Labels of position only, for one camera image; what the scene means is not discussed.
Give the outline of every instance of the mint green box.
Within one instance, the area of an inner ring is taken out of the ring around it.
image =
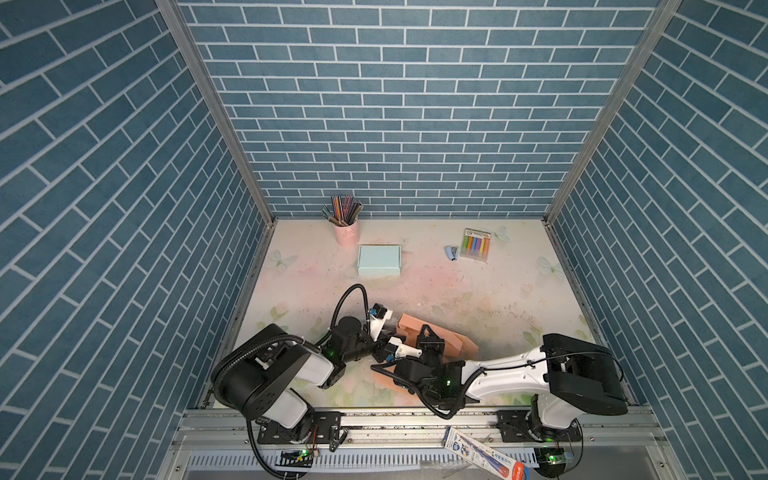
[[[359,276],[395,276],[400,274],[400,266],[400,245],[360,245]]]

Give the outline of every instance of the white tabletop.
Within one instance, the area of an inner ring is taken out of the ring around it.
[[[369,305],[408,313],[472,339],[479,359],[523,353],[545,333],[593,341],[562,273],[544,227],[537,220],[361,220],[361,244],[402,246],[402,273],[358,278],[357,248],[336,245],[323,220],[280,220],[248,306],[237,345],[277,323],[316,342],[327,331],[344,291],[362,283]],[[450,261],[446,245],[459,245],[465,228],[493,232],[488,263]],[[341,316],[363,318],[359,290]],[[333,387],[305,382],[294,388],[315,407],[416,406],[419,400],[369,368],[368,358],[347,365]],[[496,396],[491,405],[519,405],[530,397]]]

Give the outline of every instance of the pencil cup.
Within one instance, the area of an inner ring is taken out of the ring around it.
[[[333,226],[333,232],[336,234],[336,242],[339,247],[354,247],[359,242],[360,235],[357,233],[357,221],[348,227]]]

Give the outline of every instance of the blue brick wall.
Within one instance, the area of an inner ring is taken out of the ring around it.
[[[690,478],[768,466],[766,25],[684,0],[555,222]]]
[[[657,0],[181,3],[279,215],[540,217]]]
[[[0,2],[0,478],[156,474],[262,229],[153,0]]]

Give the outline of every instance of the orange cardboard box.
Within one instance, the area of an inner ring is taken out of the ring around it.
[[[425,323],[434,330],[437,336],[445,340],[443,356],[462,360],[472,360],[477,356],[479,348],[467,336],[452,332],[434,323],[417,319],[407,313],[403,313],[400,316],[400,320],[397,322],[397,333],[398,335],[406,336],[406,345],[416,347],[416,337]]]

